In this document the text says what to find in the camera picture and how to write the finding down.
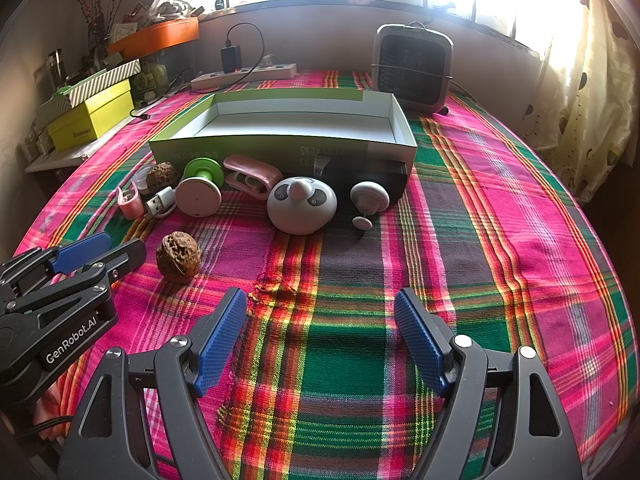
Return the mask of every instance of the screw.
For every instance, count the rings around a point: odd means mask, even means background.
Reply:
[[[520,348],[520,355],[525,359],[533,359],[536,356],[536,351],[530,346],[523,346]]]
[[[460,334],[453,338],[453,342],[461,348],[469,348],[471,346],[471,338],[468,335]]]
[[[171,346],[175,346],[176,348],[181,348],[188,342],[189,339],[185,335],[175,335],[171,339],[169,339],[169,343],[171,343]]]
[[[117,346],[109,348],[105,355],[107,356],[107,359],[117,359],[122,355],[122,348],[118,348]]]

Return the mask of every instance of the small white cap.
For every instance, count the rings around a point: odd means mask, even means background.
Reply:
[[[364,216],[356,216],[351,223],[356,229],[360,229],[360,231],[368,231],[373,227],[371,220],[368,218],[364,218]]]

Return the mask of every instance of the space heater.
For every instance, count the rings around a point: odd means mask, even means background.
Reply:
[[[373,47],[373,89],[394,94],[419,112],[444,108],[451,79],[453,42],[421,23],[382,25]]]

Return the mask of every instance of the window sill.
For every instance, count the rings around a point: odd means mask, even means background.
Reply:
[[[520,43],[519,41],[514,40],[513,38],[509,38],[496,30],[493,30],[490,27],[485,25],[481,25],[480,23],[472,22],[471,20],[467,20],[465,18],[460,18],[459,16],[455,16],[453,14],[448,14],[446,12],[438,12],[433,9],[425,9],[423,6],[411,5],[411,4],[402,4],[398,2],[390,2],[387,0],[269,0],[266,2],[257,2],[254,4],[244,4],[237,7],[230,7],[228,9],[216,10],[207,14],[206,16],[200,17],[200,22],[208,22],[210,20],[215,20],[222,16],[228,16],[230,14],[241,14],[242,12],[249,12],[251,10],[262,10],[262,9],[277,9],[280,7],[299,7],[299,6],[316,6],[316,5],[347,5],[347,6],[358,6],[358,7],[375,7],[379,9],[390,9],[390,10],[401,10],[403,12],[410,12],[413,14],[420,14],[425,18],[425,25],[431,23],[432,20],[441,20],[443,22],[455,23],[462,27],[470,28],[471,30],[475,30],[476,32],[480,32],[481,34],[485,34],[491,36],[492,38],[497,38],[498,40],[503,41],[511,45],[513,48],[517,48],[523,52],[527,52],[529,55],[540,59],[540,54],[535,50],[529,48],[528,46]]]

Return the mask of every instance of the plaid tablecloth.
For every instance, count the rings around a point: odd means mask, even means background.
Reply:
[[[325,72],[237,89],[369,83]],[[60,379],[62,414],[74,412],[107,348],[158,348],[239,286],[249,293],[248,320],[200,403],[233,478],[407,478],[441,406],[394,322],[394,295],[409,285],[482,346],[538,350],[583,460],[625,417],[637,350],[611,264],[557,179],[471,99],[450,94],[448,116],[408,114],[418,152],[407,190],[364,234],[340,211],[316,234],[283,234],[264,202],[231,189],[210,218],[125,220],[116,186],[151,161],[148,139],[202,98],[179,94],[126,126],[66,181],[18,248],[101,230],[114,244],[139,237],[148,248],[145,264],[116,285],[117,325]],[[174,230],[202,247],[202,272],[188,286],[163,281],[156,268],[155,249]],[[156,451],[169,454],[156,394],[146,403]],[[484,405],[468,478],[492,424],[490,396]]]

